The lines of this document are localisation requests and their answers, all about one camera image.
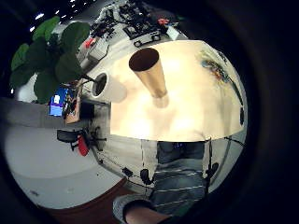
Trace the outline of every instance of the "wooden tabletop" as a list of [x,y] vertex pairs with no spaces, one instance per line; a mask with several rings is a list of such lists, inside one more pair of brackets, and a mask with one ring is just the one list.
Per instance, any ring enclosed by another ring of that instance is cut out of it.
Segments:
[[[150,47],[160,54],[168,104],[157,106],[149,91],[130,70],[128,62],[132,53],[117,60],[110,73],[127,88],[127,97],[118,104],[112,103],[111,134],[188,142],[223,138],[243,129],[240,124],[241,104],[233,88],[218,81],[201,65],[201,49],[212,49],[207,43],[178,40]],[[240,89],[229,61],[225,70]]]

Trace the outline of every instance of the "cable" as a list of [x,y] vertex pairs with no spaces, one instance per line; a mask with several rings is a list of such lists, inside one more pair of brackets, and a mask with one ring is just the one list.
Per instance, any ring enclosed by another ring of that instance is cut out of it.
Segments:
[[212,175],[212,138],[209,138],[209,146],[208,146],[208,169],[207,169],[207,177],[206,177],[206,187],[205,187],[205,197],[208,195],[208,187]]
[[238,141],[238,140],[235,140],[235,139],[233,139],[233,138],[230,138],[230,137],[224,137],[224,139],[228,139],[228,140],[231,140],[231,141],[233,141],[233,142],[236,142],[236,143],[238,143],[240,146],[242,146],[242,147],[244,147],[245,145],[244,145],[244,143],[242,143],[242,142],[240,142],[240,141]]

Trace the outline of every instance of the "blue screen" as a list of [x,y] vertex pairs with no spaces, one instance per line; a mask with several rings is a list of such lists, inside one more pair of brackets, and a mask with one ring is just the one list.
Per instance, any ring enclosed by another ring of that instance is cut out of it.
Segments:
[[64,100],[68,89],[59,88],[55,95],[50,98],[50,115],[61,116],[63,114]]

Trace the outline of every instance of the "person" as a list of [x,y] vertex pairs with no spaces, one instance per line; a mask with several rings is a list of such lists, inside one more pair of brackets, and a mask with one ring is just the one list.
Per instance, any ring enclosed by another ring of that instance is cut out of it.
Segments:
[[177,223],[192,205],[204,198],[205,142],[158,142],[158,165],[149,197],[129,194],[113,202],[113,214],[121,223]]

